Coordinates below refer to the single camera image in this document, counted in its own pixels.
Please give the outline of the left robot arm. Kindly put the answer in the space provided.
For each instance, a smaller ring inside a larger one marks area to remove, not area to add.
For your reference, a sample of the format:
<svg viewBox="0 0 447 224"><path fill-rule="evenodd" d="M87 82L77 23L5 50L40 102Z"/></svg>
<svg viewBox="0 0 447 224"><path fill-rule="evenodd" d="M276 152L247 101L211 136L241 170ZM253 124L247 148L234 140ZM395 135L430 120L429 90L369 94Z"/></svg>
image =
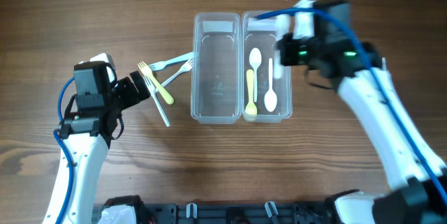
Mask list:
<svg viewBox="0 0 447 224"><path fill-rule="evenodd" d="M61 159L52 197L43 224L91 223L99 173L108 147L104 137L88 133L65 140L54 134L61 145ZM112 198L98 212L99 223L140 223L145 207L138 196Z"/></svg>

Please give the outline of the light blue plastic fork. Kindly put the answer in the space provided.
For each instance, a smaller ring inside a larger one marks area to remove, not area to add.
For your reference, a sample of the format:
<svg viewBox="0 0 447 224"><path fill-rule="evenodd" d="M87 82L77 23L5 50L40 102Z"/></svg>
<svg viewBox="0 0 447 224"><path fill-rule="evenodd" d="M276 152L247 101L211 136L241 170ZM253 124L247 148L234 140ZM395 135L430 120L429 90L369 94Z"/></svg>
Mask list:
<svg viewBox="0 0 447 224"><path fill-rule="evenodd" d="M149 65L149 68L152 71L159 71L159 70L163 70L165 67L173 65L173 64L178 64L184 61L188 61L189 59L191 59L193 57L193 52L189 52L186 54L183 54L181 56L175 57L173 59L169 59L166 61L159 61L153 64Z"/></svg>

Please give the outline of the white spoon handle up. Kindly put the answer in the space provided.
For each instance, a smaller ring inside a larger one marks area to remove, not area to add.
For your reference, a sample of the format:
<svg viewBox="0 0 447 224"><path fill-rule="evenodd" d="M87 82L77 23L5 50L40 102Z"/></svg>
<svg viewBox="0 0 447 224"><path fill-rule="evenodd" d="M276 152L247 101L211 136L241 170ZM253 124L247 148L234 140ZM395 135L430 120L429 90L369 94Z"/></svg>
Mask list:
<svg viewBox="0 0 447 224"><path fill-rule="evenodd" d="M273 90L273 59L268 61L268 90L264 96L265 108L268 112L273 112L277 106L277 95Z"/></svg>

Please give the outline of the yellow plastic fork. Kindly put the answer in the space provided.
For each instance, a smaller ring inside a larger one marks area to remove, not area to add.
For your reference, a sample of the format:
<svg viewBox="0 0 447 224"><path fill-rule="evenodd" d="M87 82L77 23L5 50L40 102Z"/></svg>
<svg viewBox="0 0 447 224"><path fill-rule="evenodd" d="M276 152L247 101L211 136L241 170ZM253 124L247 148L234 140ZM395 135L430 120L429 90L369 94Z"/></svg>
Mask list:
<svg viewBox="0 0 447 224"><path fill-rule="evenodd" d="M141 61L140 63L138 63L138 67L142 71L142 73L152 81L153 85L158 90L158 92L161 94L164 101L167 102L167 104L172 105L174 103L174 98L161 85L161 83L155 78L152 69L144 61Z"/></svg>

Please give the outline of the white plastic fork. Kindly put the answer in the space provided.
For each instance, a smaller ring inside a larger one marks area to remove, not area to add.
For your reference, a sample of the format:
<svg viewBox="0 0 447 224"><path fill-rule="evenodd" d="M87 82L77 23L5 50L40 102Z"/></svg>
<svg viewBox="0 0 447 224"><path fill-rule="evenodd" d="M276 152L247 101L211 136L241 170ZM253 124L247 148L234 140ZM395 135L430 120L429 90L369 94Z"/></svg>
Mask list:
<svg viewBox="0 0 447 224"><path fill-rule="evenodd" d="M151 94L151 97L153 98L153 100L155 102L155 105L157 106L157 109L158 109L158 111L159 111L159 113L161 115L161 118L164 121L164 124L167 127L170 127L170 122L169 122L169 120L168 120L168 118L166 116L166 113L164 112L164 110L163 110L163 108L162 108L158 98L156 97L156 92L155 92L154 85L151 83L151 81L150 81L150 79L148 77L144 76L143 78L144 78L144 80L146 82L146 85L147 85L147 88L148 88L148 90L149 90L149 92Z"/></svg>
<svg viewBox="0 0 447 224"><path fill-rule="evenodd" d="M161 85L165 87L169 83L171 83L175 78L177 78L182 73L187 73L192 69L193 59L190 58L188 61L186 61L180 69L172 76L170 76L166 81L164 81Z"/></svg>

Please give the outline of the yellow plastic spoon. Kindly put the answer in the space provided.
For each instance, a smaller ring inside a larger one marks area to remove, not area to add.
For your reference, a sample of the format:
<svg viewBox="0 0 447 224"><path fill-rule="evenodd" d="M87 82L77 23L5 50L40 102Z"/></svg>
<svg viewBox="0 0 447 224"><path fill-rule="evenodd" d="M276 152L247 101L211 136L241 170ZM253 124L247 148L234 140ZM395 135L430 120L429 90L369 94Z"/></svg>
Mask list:
<svg viewBox="0 0 447 224"><path fill-rule="evenodd" d="M252 69L246 72L248 102L245 107L245 113L254 117L257 115L257 107L254 103L254 71Z"/></svg>

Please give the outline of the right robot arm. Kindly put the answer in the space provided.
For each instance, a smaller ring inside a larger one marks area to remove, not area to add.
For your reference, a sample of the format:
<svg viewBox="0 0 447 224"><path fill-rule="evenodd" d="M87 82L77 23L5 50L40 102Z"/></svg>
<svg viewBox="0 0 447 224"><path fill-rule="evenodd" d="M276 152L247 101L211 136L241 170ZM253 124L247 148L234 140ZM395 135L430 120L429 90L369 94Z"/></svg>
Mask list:
<svg viewBox="0 0 447 224"><path fill-rule="evenodd" d="M350 107L381 160L390 192L346 191L327 198L331 223L445 223L446 164L423 139L368 43L316 37L278 43L281 63L318 70Z"/></svg>

